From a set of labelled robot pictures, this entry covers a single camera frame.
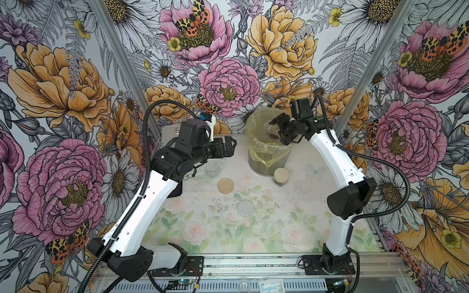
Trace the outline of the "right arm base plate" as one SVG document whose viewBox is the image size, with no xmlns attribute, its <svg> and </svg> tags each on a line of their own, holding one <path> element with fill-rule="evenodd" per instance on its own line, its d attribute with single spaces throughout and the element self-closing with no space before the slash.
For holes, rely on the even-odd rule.
<svg viewBox="0 0 469 293">
<path fill-rule="evenodd" d="M 306 275 L 354 275 L 356 273 L 350 254 L 342 256 L 305 255 L 299 267 Z"/>
</svg>

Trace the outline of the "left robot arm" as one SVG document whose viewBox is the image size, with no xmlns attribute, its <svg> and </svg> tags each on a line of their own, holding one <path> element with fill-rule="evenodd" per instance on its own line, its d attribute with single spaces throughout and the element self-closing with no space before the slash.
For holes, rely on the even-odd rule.
<svg viewBox="0 0 469 293">
<path fill-rule="evenodd" d="M 165 200 L 182 194 L 184 176 L 210 159 L 232 157 L 236 144 L 230 136 L 214 137 L 206 121 L 190 118 L 183 122 L 178 137 L 156 152 L 150 174 L 121 218 L 104 237 L 89 243 L 89 251 L 101 255 L 111 271 L 129 282 L 158 269 L 182 273 L 185 250 L 173 243 L 150 249 L 142 245 L 142 240 Z"/>
</svg>

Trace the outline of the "clear jar beige lid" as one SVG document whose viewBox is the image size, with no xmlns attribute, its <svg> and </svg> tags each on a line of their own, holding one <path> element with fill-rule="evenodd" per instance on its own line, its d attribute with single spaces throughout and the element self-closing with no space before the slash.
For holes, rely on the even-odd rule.
<svg viewBox="0 0 469 293">
<path fill-rule="evenodd" d="M 208 162 L 205 166 L 205 172 L 208 177 L 216 178 L 221 173 L 221 167 L 217 162 Z"/>
</svg>

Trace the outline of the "foil tea jar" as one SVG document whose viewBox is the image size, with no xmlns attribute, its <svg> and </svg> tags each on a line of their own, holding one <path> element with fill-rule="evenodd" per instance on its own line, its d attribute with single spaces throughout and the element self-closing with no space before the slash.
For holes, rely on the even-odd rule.
<svg viewBox="0 0 469 293">
<path fill-rule="evenodd" d="M 269 140 L 275 140 L 275 141 L 280 140 L 280 135 L 279 135 L 280 128 L 278 127 L 277 124 L 272 125 L 270 124 L 270 122 L 266 122 L 264 126 L 264 131 Z"/>
</svg>

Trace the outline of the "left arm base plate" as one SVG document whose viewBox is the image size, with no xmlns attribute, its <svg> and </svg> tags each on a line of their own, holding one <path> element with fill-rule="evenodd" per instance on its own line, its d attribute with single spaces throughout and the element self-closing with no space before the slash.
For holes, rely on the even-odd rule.
<svg viewBox="0 0 469 293">
<path fill-rule="evenodd" d="M 203 256 L 182 256 L 175 266 L 176 276 L 201 277 L 205 258 Z"/>
</svg>

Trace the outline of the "peeled foil seal disc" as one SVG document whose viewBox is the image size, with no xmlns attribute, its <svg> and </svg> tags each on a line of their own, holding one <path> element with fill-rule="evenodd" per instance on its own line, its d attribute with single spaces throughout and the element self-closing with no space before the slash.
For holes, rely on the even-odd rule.
<svg viewBox="0 0 469 293">
<path fill-rule="evenodd" d="M 241 217 L 250 217 L 255 212 L 255 205 L 250 200 L 241 200 L 236 207 L 238 214 Z"/>
</svg>

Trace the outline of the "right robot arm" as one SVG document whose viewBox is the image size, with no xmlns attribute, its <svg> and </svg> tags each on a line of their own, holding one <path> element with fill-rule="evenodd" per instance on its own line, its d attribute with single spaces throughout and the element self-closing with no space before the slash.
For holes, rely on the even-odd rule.
<svg viewBox="0 0 469 293">
<path fill-rule="evenodd" d="M 324 274 L 355 272 L 350 247 L 354 218 L 362 213 L 377 183 L 342 150 L 327 116 L 315 115 L 309 99 L 293 100 L 290 108 L 291 115 L 281 114 L 270 123 L 278 126 L 281 143 L 290 145 L 308 140 L 330 173 L 325 181 L 330 192 L 326 198 L 332 214 L 330 234 L 320 257 L 304 258 L 305 270 L 317 269 Z"/>
</svg>

